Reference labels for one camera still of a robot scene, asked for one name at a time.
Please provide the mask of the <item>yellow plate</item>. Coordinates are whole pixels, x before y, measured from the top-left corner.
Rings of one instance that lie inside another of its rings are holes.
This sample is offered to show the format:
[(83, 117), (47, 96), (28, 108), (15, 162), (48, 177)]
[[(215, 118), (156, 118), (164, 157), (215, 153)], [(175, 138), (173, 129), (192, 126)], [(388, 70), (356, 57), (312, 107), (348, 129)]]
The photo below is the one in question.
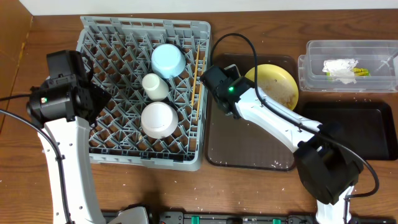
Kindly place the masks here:
[(294, 110), (299, 99), (299, 90), (294, 78), (285, 69), (271, 64), (257, 66), (258, 87), (273, 100)]

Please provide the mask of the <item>light blue bowl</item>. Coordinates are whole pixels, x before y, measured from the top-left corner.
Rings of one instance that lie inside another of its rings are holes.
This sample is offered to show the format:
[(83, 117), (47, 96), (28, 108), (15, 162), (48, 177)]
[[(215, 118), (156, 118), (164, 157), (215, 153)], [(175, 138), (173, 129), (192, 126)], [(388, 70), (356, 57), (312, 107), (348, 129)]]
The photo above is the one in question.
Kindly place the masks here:
[(179, 76), (184, 71), (185, 65), (183, 53), (172, 44), (156, 47), (151, 56), (152, 70), (163, 79)]

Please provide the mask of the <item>white cup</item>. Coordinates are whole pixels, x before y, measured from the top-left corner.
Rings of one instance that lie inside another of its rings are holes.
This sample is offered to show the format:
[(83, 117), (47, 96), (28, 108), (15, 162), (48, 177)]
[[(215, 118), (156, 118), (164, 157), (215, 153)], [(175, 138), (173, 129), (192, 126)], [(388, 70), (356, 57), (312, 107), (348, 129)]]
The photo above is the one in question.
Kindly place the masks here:
[(148, 73), (144, 76), (142, 86), (152, 101), (162, 101), (169, 93), (168, 84), (154, 73)]

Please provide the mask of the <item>white napkin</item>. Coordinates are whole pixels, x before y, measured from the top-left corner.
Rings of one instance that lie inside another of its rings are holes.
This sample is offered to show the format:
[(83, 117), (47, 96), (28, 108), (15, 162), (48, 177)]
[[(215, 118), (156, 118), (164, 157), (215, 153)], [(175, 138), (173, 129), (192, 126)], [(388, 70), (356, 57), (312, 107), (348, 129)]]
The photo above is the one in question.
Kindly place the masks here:
[(356, 83), (353, 69), (358, 61), (353, 58), (325, 60), (322, 71), (332, 81), (340, 81), (344, 84)]

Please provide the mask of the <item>yellow green snack wrapper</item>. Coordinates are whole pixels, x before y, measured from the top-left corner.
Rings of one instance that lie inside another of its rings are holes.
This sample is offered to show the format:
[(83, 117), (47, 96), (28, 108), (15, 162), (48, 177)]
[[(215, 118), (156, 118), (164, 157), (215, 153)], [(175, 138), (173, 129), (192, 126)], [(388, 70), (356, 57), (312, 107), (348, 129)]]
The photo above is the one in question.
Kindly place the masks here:
[(331, 77), (369, 77), (371, 75), (370, 71), (365, 68), (338, 68), (338, 69), (328, 69), (324, 68), (322, 70), (327, 76)]

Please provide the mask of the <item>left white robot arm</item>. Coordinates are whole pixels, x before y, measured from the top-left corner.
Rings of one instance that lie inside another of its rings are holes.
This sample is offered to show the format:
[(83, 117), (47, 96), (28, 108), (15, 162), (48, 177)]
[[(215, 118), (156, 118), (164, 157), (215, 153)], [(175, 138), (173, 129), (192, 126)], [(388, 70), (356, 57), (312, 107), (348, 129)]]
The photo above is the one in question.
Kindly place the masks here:
[(105, 223), (95, 193), (89, 137), (111, 95), (95, 85), (93, 62), (75, 50), (47, 55), (49, 77), (33, 87), (27, 112), (47, 160), (54, 223)]

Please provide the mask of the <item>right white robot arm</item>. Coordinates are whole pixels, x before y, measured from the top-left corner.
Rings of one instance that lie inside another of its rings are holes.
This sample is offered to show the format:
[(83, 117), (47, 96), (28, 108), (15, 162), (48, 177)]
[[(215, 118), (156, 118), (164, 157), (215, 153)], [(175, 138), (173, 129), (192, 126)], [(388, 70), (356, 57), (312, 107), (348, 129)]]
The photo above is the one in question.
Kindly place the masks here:
[(250, 121), (293, 154), (300, 181), (317, 200), (318, 223), (349, 223), (349, 196), (363, 170), (361, 159), (333, 141), (339, 129), (294, 113), (269, 98), (254, 81), (212, 66), (200, 77), (221, 111)]

